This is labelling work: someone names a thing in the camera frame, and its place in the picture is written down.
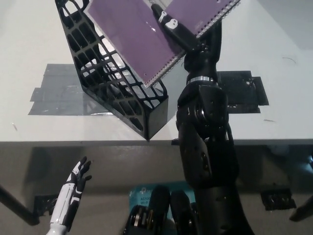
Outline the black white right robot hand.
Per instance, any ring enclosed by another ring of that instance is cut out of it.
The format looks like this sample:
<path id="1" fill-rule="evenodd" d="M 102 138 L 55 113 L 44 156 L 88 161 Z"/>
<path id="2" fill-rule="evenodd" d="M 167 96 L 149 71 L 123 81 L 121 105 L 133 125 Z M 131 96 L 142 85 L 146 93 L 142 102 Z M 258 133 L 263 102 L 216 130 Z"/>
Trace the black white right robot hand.
<path id="1" fill-rule="evenodd" d="M 198 38 L 160 5 L 154 3 L 151 9 L 166 37 L 185 52 L 184 69 L 188 71 L 186 83 L 200 79 L 218 82 L 216 64 L 221 53 L 222 21 L 217 20 Z"/>

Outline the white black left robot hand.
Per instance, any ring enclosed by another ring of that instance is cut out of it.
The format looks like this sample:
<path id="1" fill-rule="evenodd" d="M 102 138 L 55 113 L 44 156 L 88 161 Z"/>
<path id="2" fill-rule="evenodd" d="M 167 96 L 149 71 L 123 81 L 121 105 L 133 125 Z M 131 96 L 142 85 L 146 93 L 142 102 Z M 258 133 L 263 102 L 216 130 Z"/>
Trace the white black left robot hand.
<path id="1" fill-rule="evenodd" d="M 90 175 L 84 175 L 88 172 L 90 165 L 91 161 L 84 157 L 70 172 L 58 195 L 50 221 L 51 224 L 62 225 L 67 230 L 70 230 L 78 211 L 86 182 L 92 178 Z"/>

